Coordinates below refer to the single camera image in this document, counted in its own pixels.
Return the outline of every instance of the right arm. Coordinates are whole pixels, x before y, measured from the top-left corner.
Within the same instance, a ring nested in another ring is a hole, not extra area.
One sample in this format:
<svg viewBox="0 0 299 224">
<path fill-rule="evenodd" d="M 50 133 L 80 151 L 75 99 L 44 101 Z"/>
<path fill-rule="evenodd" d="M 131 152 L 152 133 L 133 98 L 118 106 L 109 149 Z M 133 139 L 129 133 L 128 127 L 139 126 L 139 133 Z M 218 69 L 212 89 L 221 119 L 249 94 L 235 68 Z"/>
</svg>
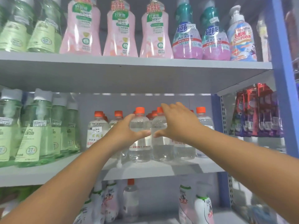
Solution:
<svg viewBox="0 0 299 224">
<path fill-rule="evenodd" d="M 299 220 L 299 160 L 203 126 L 181 103 L 162 104 L 165 136 L 191 145 L 263 199 L 289 223 Z"/>
</svg>

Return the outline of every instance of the left arm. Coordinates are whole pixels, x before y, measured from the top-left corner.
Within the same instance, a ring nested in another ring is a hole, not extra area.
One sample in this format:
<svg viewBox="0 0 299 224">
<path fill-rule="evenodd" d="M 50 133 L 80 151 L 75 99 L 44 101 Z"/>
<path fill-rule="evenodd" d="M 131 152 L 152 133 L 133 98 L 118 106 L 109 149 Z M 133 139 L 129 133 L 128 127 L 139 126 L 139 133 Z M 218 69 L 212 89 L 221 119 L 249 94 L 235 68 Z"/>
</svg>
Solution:
<svg viewBox="0 0 299 224">
<path fill-rule="evenodd" d="M 67 167 L 6 215 L 0 224 L 72 224 L 107 160 L 150 131 L 129 128 L 134 114 L 119 121 Z"/>
</svg>

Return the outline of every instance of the shelf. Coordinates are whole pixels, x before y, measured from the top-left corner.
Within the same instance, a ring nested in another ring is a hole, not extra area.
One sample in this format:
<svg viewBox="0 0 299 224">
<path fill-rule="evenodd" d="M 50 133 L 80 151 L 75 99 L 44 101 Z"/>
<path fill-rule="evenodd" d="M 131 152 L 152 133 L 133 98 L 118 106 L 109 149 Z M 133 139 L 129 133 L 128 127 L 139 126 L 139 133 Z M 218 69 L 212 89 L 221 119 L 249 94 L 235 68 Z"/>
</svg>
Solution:
<svg viewBox="0 0 299 224">
<path fill-rule="evenodd" d="M 272 64 L 0 52 L 0 69 L 3 86 L 25 91 L 214 94 L 248 79 L 242 86 L 250 86 Z"/>
<path fill-rule="evenodd" d="M 230 209 L 213 208 L 213 218 L 215 224 L 248 224 L 236 213 Z M 123 220 L 115 220 L 115 224 L 126 224 Z M 138 224 L 180 224 L 178 214 L 151 215 L 140 217 L 136 222 Z"/>
<path fill-rule="evenodd" d="M 44 166 L 30 168 L 11 166 L 0 168 L 0 187 L 44 184 L 79 155 L 75 154 Z M 224 171 L 211 159 L 203 158 L 167 163 L 153 160 L 146 163 L 125 162 L 122 168 L 117 168 L 116 163 L 116 159 L 109 159 L 99 177 L 103 180 L 117 180 Z"/>
</svg>

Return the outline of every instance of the circular logo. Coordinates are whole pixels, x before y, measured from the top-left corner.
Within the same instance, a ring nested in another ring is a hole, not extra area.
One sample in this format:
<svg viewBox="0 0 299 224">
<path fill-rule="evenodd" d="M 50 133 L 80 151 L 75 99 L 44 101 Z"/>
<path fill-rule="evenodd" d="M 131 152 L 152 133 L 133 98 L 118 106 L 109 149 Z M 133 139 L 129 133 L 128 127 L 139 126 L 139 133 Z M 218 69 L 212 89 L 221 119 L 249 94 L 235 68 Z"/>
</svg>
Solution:
<svg viewBox="0 0 299 224">
<path fill-rule="evenodd" d="M 158 43 L 158 48 L 162 49 L 163 48 L 163 42 Z"/>
<path fill-rule="evenodd" d="M 128 48 L 128 43 L 124 42 L 124 43 L 123 43 L 123 48 L 124 48 L 124 49 L 127 49 L 127 48 Z"/>
<path fill-rule="evenodd" d="M 45 44 L 45 45 L 51 45 L 52 44 L 52 41 L 51 39 L 49 39 L 48 37 L 43 37 L 41 39 L 42 43 Z"/>
<path fill-rule="evenodd" d="M 35 146 L 29 146 L 26 150 L 26 154 L 33 155 L 37 152 L 37 147 Z"/>
<path fill-rule="evenodd" d="M 1 147 L 0 147 L 0 155 L 5 154 L 6 151 L 7 151 L 7 148 L 6 148 L 5 146 L 1 146 Z"/>
<path fill-rule="evenodd" d="M 72 146 L 74 144 L 73 140 L 69 140 L 69 146 Z"/>
<path fill-rule="evenodd" d="M 85 45 L 89 45 L 89 39 L 86 38 L 86 37 L 82 39 L 82 42 L 83 42 L 83 44 L 85 44 Z"/>
<path fill-rule="evenodd" d="M 12 43 L 12 45 L 18 46 L 18 47 L 21 47 L 23 45 L 22 41 L 17 38 L 11 39 L 11 43 Z"/>
<path fill-rule="evenodd" d="M 58 148 L 58 143 L 54 142 L 54 149 L 57 149 L 57 148 Z"/>
</svg>

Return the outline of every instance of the person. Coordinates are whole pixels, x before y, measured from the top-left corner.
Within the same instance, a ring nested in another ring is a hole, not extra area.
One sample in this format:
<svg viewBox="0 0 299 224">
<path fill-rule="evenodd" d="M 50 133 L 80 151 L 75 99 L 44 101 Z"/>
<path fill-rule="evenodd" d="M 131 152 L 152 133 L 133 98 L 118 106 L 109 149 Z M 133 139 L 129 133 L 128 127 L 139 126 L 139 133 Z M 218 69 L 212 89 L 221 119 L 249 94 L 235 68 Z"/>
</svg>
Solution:
<svg viewBox="0 0 299 224">
<path fill-rule="evenodd" d="M 179 102 L 161 106 L 167 128 L 155 132 L 153 137 L 168 137 L 201 150 L 290 224 L 298 222 L 298 159 L 203 126 Z M 151 134 L 130 130 L 129 123 L 134 116 L 119 121 L 102 139 L 6 215 L 0 224 L 72 224 L 107 160 Z"/>
</svg>

